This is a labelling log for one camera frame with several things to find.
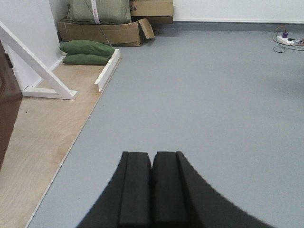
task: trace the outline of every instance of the box flap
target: box flap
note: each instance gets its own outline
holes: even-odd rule
[[[140,19],[139,24],[142,27],[142,31],[147,39],[155,38],[153,29],[147,18]]]
[[[130,1],[131,16],[173,16],[172,0]]]

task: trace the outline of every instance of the white wooden frame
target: white wooden frame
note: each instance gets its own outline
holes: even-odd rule
[[[41,78],[46,80],[52,89],[27,87],[22,91],[24,96],[36,96],[56,99],[74,100],[77,91],[70,90],[49,68],[38,59],[1,21],[0,40],[13,49]]]
[[[120,57],[119,49],[115,49],[115,52],[113,53],[110,60],[107,62],[102,72],[100,73],[99,77],[96,79],[94,83],[95,85],[98,86],[98,90],[100,93],[105,89],[106,85],[111,79],[112,74],[116,70],[120,60],[121,57]]]

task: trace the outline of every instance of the power strip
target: power strip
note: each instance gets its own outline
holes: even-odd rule
[[[277,36],[276,40],[279,43],[286,44],[286,45],[294,45],[295,44],[292,40],[288,40],[288,38],[283,38],[282,36]]]

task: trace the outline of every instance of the green sack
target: green sack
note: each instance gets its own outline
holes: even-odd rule
[[[91,0],[69,0],[67,19],[95,21]],[[100,23],[126,24],[131,22],[129,0],[96,0]]]
[[[91,40],[72,40],[61,45],[60,50],[68,54],[91,54],[98,56],[109,56],[115,49],[109,45]]]
[[[110,56],[96,56],[89,54],[76,54],[71,55],[67,54],[66,57],[62,60],[65,64],[74,64],[74,65],[106,65],[109,61]]]

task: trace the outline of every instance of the green cushion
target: green cushion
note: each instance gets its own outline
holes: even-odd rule
[[[109,56],[115,52],[115,49],[109,45],[91,41],[91,40],[72,40],[61,45],[60,50],[68,54],[91,54],[98,56]]]
[[[67,54],[62,60],[65,64],[74,65],[106,65],[110,56],[97,56],[90,54]]]

